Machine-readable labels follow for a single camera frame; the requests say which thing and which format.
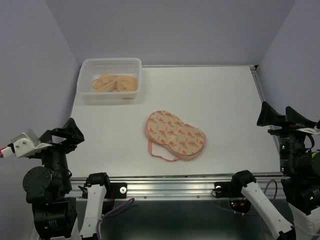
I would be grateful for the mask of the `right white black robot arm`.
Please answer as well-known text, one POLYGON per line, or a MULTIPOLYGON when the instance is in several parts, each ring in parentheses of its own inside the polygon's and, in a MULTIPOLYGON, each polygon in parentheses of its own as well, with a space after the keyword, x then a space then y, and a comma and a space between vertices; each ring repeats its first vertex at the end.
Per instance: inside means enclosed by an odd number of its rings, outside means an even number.
POLYGON ((290 223, 261 190, 254 175, 243 170, 230 182, 231 192, 253 205, 276 240, 318 240, 320 238, 320 152, 313 151, 313 136, 320 123, 302 116, 292 107, 279 114, 264 101, 257 126, 275 126, 267 132, 278 138, 281 180, 286 202, 293 216, 290 223))

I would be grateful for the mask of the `floral orange laundry bag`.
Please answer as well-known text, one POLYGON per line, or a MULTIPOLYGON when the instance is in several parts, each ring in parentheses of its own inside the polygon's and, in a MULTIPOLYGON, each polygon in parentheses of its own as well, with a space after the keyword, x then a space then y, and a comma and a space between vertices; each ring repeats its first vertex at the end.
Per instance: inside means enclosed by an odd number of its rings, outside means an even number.
POLYGON ((199 128, 184 123, 166 110, 150 114, 144 133, 148 138, 149 154, 168 162, 191 160, 201 153, 206 143, 206 135, 199 128), (153 144, 167 149, 174 158, 153 154, 153 144))

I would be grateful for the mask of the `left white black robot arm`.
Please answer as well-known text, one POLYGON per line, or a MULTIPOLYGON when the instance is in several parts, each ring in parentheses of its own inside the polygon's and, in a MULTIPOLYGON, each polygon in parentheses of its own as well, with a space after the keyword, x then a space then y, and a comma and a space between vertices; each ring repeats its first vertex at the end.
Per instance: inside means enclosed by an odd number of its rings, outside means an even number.
POLYGON ((35 229, 42 240, 100 240, 104 198, 111 193, 105 172, 90 174, 81 190, 87 195, 82 227, 78 227, 77 200, 67 195, 72 190, 67 154, 85 138, 73 118, 61 128, 47 130, 40 137, 40 149, 27 153, 40 159, 22 181, 26 202, 31 204, 35 229))

